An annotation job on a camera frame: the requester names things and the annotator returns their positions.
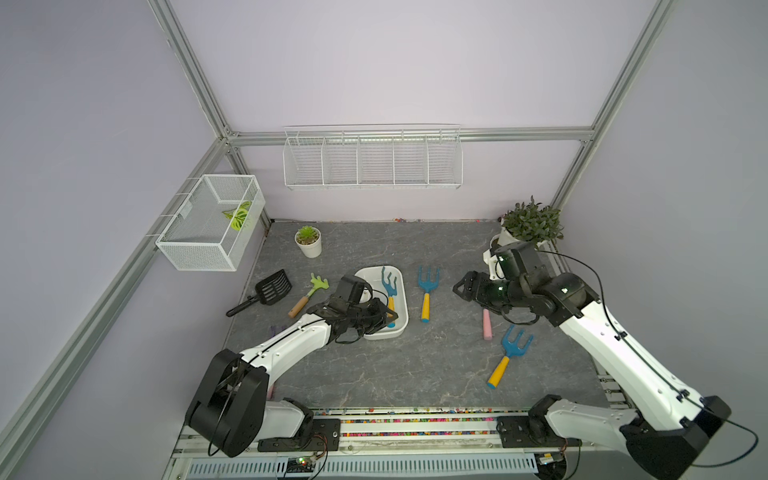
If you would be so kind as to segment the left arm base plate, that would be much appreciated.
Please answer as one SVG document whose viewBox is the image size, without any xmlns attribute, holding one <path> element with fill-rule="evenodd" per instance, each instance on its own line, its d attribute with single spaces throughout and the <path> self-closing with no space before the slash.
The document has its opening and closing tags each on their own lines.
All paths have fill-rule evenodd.
<svg viewBox="0 0 768 480">
<path fill-rule="evenodd" d="M 258 441 L 257 450 L 271 452 L 337 451 L 341 439 L 339 419 L 310 420 L 293 437 L 273 437 Z"/>
</svg>

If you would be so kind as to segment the white plastic storage box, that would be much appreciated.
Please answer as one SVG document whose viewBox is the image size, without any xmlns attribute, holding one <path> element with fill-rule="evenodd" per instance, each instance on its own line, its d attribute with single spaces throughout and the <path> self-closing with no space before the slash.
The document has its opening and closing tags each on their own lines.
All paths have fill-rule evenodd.
<svg viewBox="0 0 768 480">
<path fill-rule="evenodd" d="M 393 265 L 379 265 L 370 266 L 357 270 L 355 276 L 362 278 L 368 284 L 371 285 L 373 293 L 365 291 L 361 300 L 363 302 L 370 300 L 371 298 L 377 298 L 382 301 L 387 307 L 387 295 L 381 281 L 382 267 L 386 266 L 390 269 L 394 275 L 398 277 L 398 294 L 395 298 L 395 326 L 389 328 L 389 318 L 385 321 L 384 327 L 375 333 L 366 333 L 364 338 L 369 341 L 374 340 L 389 340 L 400 337 L 406 330 L 409 323 L 408 305 L 406 299 L 406 291 L 402 272 Z"/>
</svg>

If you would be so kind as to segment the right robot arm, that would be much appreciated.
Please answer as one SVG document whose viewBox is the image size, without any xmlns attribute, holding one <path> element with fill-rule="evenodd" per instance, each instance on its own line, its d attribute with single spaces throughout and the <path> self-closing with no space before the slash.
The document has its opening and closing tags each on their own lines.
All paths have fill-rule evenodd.
<svg viewBox="0 0 768 480">
<path fill-rule="evenodd" d="M 469 271 L 453 291 L 498 315 L 526 308 L 581 345 L 627 393 L 634 407 L 593 407 L 549 394 L 528 412 L 536 442 L 578 439 L 631 457 L 656 479 L 679 479 L 727 422 L 730 407 L 678 379 L 618 323 L 598 291 L 578 275 L 549 274 L 535 244 L 490 252 L 486 272 Z"/>
</svg>

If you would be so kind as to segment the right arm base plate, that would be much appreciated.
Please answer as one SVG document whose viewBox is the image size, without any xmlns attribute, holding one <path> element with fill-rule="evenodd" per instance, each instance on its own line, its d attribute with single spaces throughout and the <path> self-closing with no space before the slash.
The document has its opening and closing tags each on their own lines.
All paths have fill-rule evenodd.
<svg viewBox="0 0 768 480">
<path fill-rule="evenodd" d="M 555 434 L 543 418 L 531 418 L 528 415 L 500 416 L 496 421 L 496 431 L 503 448 L 563 450 L 581 444 L 578 439 L 564 438 Z"/>
</svg>

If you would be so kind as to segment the teal rake yellow handle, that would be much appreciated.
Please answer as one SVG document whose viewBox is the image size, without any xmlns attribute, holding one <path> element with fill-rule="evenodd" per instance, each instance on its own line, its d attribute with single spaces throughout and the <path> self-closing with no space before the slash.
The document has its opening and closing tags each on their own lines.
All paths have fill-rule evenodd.
<svg viewBox="0 0 768 480">
<path fill-rule="evenodd" d="M 398 294 L 398 277 L 386 266 L 383 266 L 381 281 L 387 295 L 387 308 L 390 310 L 388 327 L 393 328 L 395 326 L 395 298 Z"/>
<path fill-rule="evenodd" d="M 432 272 L 431 268 L 426 271 L 423 267 L 418 268 L 417 283 L 423 290 L 423 301 L 421 308 L 421 321 L 428 323 L 430 321 L 431 313 L 431 293 L 439 286 L 440 281 L 440 268 L 436 268 L 435 272 Z"/>
</svg>

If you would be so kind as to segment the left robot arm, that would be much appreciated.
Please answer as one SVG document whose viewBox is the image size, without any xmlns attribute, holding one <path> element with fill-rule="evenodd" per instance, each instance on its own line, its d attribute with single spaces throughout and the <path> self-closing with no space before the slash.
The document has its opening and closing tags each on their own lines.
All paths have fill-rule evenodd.
<svg viewBox="0 0 768 480">
<path fill-rule="evenodd" d="M 385 301 L 330 298 L 310 307 L 275 337 L 242 352 L 224 349 L 211 360 L 184 424 L 208 441 L 208 454 L 233 458 L 252 443 L 286 443 L 296 449 L 317 435 L 312 411 L 293 399 L 270 400 L 275 381 L 300 360 L 352 330 L 363 337 L 398 318 Z"/>
</svg>

